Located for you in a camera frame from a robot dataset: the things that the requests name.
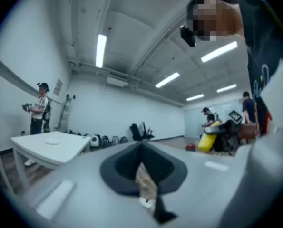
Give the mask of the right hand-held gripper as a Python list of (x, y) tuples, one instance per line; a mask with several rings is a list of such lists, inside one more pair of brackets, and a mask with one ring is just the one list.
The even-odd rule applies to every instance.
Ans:
[(243, 117), (236, 110), (232, 110), (228, 115), (230, 119), (225, 123), (204, 129), (206, 134), (217, 135), (214, 142), (216, 152), (233, 152), (240, 146), (238, 132)]

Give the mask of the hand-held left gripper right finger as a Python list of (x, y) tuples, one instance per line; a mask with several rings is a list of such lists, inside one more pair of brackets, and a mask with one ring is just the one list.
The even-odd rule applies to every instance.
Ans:
[(141, 144), (142, 161), (157, 185), (156, 212), (143, 228), (240, 228), (231, 207), (244, 176), (248, 146), (235, 156), (186, 152), (157, 142)]

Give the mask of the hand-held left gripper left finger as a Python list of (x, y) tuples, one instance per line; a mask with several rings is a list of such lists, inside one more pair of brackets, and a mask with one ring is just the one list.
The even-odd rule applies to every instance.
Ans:
[(138, 197), (115, 193), (100, 175), (101, 163), (128, 146), (75, 157), (26, 190), (23, 200), (47, 218), (46, 228), (154, 228)]

